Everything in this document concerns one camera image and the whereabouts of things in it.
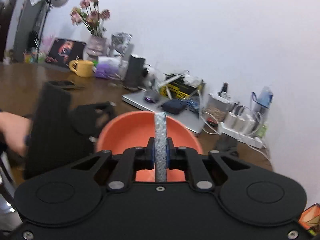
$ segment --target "vase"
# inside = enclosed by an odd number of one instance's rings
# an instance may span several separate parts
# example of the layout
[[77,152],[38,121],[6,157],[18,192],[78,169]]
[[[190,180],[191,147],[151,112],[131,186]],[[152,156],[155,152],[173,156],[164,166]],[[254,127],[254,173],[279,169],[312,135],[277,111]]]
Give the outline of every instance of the vase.
[[89,55],[88,60],[98,61],[99,56],[107,54],[107,38],[91,35],[85,51]]

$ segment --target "phone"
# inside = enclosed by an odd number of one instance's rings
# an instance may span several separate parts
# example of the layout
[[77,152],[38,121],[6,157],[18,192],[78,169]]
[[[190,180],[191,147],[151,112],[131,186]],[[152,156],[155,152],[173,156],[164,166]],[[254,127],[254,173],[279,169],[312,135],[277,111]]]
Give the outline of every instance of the phone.
[[76,85],[72,81],[49,81],[49,83],[65,90],[84,88],[84,86]]

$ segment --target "human hand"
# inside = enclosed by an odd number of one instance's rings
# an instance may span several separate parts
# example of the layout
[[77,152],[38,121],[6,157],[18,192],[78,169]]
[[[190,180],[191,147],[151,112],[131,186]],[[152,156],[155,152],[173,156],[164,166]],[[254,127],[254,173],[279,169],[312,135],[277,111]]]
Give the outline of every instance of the human hand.
[[22,116],[0,112],[0,133],[7,146],[17,154],[24,156],[25,137],[29,133],[31,120]]

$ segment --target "yellow mug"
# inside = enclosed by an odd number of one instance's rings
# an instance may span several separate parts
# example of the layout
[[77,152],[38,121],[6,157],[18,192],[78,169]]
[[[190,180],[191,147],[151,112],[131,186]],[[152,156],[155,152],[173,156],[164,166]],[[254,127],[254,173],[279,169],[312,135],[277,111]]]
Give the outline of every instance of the yellow mug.
[[79,77],[91,77],[93,73],[92,67],[93,62],[89,60],[71,60],[69,63],[71,71],[76,73]]

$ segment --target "potted plant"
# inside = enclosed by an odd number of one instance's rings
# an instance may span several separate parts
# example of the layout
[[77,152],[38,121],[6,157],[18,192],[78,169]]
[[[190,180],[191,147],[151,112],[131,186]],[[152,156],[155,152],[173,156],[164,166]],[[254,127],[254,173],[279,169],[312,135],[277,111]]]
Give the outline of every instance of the potted plant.
[[103,37],[103,32],[106,30],[103,24],[110,18],[110,11],[105,9],[100,12],[99,0],[82,0],[80,7],[73,7],[70,15],[73,25],[83,23],[91,33],[86,48],[90,60],[105,55],[107,39]]

